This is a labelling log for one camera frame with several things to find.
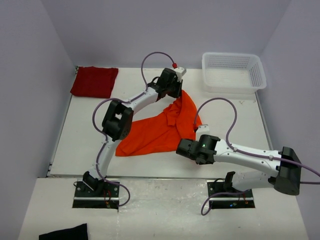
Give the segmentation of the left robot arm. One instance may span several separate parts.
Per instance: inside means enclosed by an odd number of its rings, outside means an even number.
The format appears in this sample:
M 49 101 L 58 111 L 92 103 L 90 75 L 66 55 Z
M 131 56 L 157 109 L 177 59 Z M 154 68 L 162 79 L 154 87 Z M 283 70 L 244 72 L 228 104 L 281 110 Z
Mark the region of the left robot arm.
M 179 98 L 182 95 L 183 76 L 186 71 L 184 67 L 165 68 L 160 77 L 146 84 L 146 89 L 142 93 L 127 100 L 109 98 L 98 105 L 100 107 L 109 102 L 102 121 L 102 129 L 97 128 L 95 123 L 97 109 L 92 114 L 93 126 L 105 140 L 94 164 L 83 174 L 82 182 L 88 193 L 94 197 L 103 193 L 103 182 L 108 182 L 106 176 L 110 161 L 120 142 L 129 135 L 134 115 L 165 96 Z

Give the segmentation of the orange t shirt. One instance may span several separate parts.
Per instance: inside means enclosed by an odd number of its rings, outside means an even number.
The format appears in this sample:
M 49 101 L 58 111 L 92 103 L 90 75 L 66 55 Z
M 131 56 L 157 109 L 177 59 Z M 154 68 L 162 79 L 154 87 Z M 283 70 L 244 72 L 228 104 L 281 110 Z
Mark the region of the orange t shirt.
M 117 157 L 175 151 L 181 139 L 196 139 L 202 124 L 197 107 L 186 91 L 154 117 L 134 121 L 128 136 L 117 146 Z

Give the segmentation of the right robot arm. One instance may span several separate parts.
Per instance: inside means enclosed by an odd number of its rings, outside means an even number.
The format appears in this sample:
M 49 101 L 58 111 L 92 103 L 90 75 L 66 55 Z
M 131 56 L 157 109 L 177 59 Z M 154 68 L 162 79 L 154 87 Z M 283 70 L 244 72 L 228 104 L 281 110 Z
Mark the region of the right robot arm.
M 228 145 L 217 136 L 203 134 L 199 140 L 182 139 L 176 154 L 195 161 L 198 165 L 230 163 L 250 168 L 251 172 L 228 172 L 223 191 L 233 197 L 239 192 L 258 188 L 297 196 L 301 185 L 301 161 L 290 147 L 281 151 L 247 147 L 245 154 L 239 145 Z

